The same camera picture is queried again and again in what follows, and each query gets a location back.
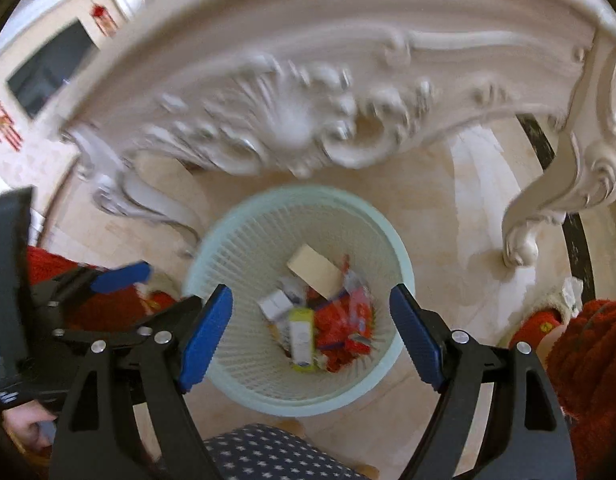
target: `navy blue fabric with white stars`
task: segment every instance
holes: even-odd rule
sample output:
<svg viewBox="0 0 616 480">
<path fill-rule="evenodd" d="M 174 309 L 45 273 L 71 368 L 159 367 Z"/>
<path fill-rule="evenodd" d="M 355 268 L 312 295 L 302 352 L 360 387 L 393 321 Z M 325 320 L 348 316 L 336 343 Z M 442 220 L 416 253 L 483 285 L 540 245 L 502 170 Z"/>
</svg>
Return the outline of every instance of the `navy blue fabric with white stars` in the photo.
<svg viewBox="0 0 616 480">
<path fill-rule="evenodd" d="M 205 441 L 226 480 L 368 480 L 291 433 L 251 424 Z"/>
</svg>

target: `television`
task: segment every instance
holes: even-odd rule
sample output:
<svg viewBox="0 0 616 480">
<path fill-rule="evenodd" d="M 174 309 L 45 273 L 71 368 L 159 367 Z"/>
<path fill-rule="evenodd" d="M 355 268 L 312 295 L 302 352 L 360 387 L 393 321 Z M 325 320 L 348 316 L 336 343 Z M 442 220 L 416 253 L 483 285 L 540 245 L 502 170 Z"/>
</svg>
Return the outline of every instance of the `television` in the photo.
<svg viewBox="0 0 616 480">
<path fill-rule="evenodd" d="M 8 79 L 8 87 L 33 119 L 59 88 L 70 81 L 95 46 L 76 20 L 37 50 Z"/>
</svg>

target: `beige marble floor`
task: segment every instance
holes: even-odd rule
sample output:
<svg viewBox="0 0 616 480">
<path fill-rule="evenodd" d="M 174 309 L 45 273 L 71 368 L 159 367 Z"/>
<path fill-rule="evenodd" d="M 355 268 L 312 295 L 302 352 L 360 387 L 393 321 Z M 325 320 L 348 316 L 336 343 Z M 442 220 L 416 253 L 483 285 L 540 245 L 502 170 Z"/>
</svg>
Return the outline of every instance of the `beige marble floor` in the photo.
<svg viewBox="0 0 616 480">
<path fill-rule="evenodd" d="M 547 227 L 539 238 L 536 269 L 513 271 L 503 265 L 499 229 L 504 208 L 541 167 L 515 120 L 488 127 L 492 130 L 468 130 L 366 170 L 325 170 L 309 182 L 358 194 L 386 215 L 412 260 L 419 303 L 437 310 L 449 326 L 465 328 L 480 341 L 494 344 L 518 319 L 524 302 L 568 275 L 569 264 L 561 229 Z M 175 161 L 155 157 L 146 157 L 141 167 L 150 183 L 187 202 L 206 226 L 256 192 L 294 182 L 283 174 L 190 174 Z M 616 210 L 586 214 L 584 221 L 591 255 L 605 269 L 599 277 L 595 272 L 598 290 L 616 296 Z M 46 242 L 51 251 L 105 266 L 142 258 L 183 280 L 189 262 L 176 256 L 178 245 L 178 235 L 166 226 L 97 211 L 79 181 L 69 184 Z M 460 469 L 469 468 L 476 458 L 488 393 L 485 386 Z M 273 420 L 236 405 L 209 381 L 196 386 L 186 401 L 202 437 Z M 368 394 L 303 422 L 317 446 L 347 463 L 375 465 L 382 480 L 391 480 L 416 448 L 436 401 L 403 353 Z M 145 414 L 138 420 L 148 446 L 155 450 Z"/>
</svg>

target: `person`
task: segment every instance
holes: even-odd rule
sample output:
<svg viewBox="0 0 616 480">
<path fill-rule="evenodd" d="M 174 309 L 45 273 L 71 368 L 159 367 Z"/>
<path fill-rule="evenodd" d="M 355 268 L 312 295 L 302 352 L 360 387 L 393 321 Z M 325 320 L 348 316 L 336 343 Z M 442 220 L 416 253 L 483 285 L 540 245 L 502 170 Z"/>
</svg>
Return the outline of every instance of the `person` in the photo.
<svg viewBox="0 0 616 480">
<path fill-rule="evenodd" d="M 31 285 L 49 280 L 78 264 L 39 248 L 28 248 Z M 172 281 L 164 276 L 152 279 L 142 293 L 130 286 L 111 294 L 98 294 L 86 301 L 67 319 L 67 326 L 98 332 L 118 332 L 133 326 L 139 319 L 163 308 L 178 298 Z M 51 442 L 41 423 L 55 420 L 36 400 L 5 410 L 3 427 L 40 478 L 48 475 Z M 276 426 L 251 424 L 205 442 L 222 475 L 230 480 L 265 478 L 295 480 L 302 473 L 315 478 L 321 472 L 341 480 L 378 480 L 379 471 L 369 465 L 345 466 L 306 440 L 299 421 L 282 420 Z M 160 466 L 163 461 L 157 460 Z"/>
<path fill-rule="evenodd" d="M 578 480 L 616 480 L 616 301 L 589 301 L 578 316 L 548 301 L 508 347 L 520 341 L 536 351 L 568 417 Z"/>
</svg>

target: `red hanging decoration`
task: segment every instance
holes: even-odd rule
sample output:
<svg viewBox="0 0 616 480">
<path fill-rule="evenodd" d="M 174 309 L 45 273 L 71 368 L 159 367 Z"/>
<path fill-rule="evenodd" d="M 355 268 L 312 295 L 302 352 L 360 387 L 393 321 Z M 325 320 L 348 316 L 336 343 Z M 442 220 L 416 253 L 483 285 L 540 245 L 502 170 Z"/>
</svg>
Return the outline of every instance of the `red hanging decoration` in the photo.
<svg viewBox="0 0 616 480">
<path fill-rule="evenodd" d="M 15 130 L 14 121 L 6 113 L 6 110 L 3 109 L 0 103 L 0 142 L 2 142 L 1 136 L 8 141 L 9 145 L 11 145 L 16 152 L 21 149 L 23 139 Z"/>
<path fill-rule="evenodd" d="M 97 23 L 99 30 L 104 36 L 112 38 L 115 35 L 119 27 L 117 26 L 117 23 L 115 23 L 115 20 L 112 19 L 112 16 L 106 7 L 93 2 L 90 15 L 95 20 L 95 23 Z"/>
</svg>

